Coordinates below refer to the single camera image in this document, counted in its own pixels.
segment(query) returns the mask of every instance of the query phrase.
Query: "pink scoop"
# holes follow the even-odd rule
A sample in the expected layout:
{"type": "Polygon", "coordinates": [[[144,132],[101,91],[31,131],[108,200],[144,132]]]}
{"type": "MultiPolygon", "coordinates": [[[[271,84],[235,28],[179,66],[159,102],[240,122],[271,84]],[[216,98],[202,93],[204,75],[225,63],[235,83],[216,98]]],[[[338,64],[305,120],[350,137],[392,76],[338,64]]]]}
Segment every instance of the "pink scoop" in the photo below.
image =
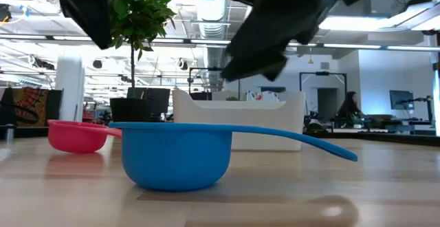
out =
{"type": "Polygon", "coordinates": [[[83,122],[48,120],[49,143],[70,153],[93,153],[104,146],[107,135],[121,138],[119,129],[83,122]]]}

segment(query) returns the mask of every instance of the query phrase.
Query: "blue measuring cup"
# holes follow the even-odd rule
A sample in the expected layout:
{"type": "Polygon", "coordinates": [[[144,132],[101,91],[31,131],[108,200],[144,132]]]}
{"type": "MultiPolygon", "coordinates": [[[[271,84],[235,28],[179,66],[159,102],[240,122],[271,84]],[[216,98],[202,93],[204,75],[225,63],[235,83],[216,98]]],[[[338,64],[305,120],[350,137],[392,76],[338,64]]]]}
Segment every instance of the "blue measuring cup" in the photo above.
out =
{"type": "Polygon", "coordinates": [[[298,140],[340,158],[356,154],[303,134],[241,125],[116,122],[122,129],[122,165],[139,186],[160,191],[189,191],[219,180],[229,166],[232,133],[258,133],[298,140]]]}

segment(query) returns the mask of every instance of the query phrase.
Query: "pipe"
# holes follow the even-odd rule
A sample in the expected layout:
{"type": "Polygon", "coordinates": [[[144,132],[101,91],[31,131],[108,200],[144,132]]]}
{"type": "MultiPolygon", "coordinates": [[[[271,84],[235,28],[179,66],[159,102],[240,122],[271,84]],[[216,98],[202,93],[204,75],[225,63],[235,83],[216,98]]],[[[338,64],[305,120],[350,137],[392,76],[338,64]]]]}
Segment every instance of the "pipe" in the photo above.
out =
{"type": "MultiPolygon", "coordinates": [[[[226,0],[196,0],[197,19],[200,34],[203,39],[225,39],[226,38],[226,0]]],[[[205,47],[203,53],[205,67],[223,67],[223,50],[213,47],[205,47]]],[[[208,83],[216,90],[221,90],[223,83],[220,81],[218,72],[208,72],[208,83]]]]}

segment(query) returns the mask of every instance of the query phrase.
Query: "person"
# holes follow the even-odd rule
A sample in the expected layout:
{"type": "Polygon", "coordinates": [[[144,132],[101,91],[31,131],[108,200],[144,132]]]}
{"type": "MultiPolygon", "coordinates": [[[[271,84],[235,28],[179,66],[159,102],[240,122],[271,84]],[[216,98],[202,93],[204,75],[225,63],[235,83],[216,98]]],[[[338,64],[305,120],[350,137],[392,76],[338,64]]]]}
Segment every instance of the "person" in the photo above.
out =
{"type": "Polygon", "coordinates": [[[346,124],[349,126],[354,125],[354,118],[360,118],[364,113],[358,107],[358,98],[356,92],[350,91],[346,94],[344,103],[338,111],[339,118],[345,118],[346,124]]]}

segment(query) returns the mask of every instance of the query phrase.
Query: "table surface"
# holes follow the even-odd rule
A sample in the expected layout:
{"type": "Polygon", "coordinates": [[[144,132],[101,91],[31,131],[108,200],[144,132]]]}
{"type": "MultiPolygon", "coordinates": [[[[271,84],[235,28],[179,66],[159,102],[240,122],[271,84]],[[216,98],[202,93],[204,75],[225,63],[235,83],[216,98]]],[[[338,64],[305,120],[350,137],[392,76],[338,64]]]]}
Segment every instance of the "table surface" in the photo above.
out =
{"type": "Polygon", "coordinates": [[[330,141],[359,162],[308,145],[234,152],[220,182],[190,193],[136,187],[119,140],[89,155],[55,151],[46,138],[0,142],[0,226],[440,226],[440,149],[330,141]]]}

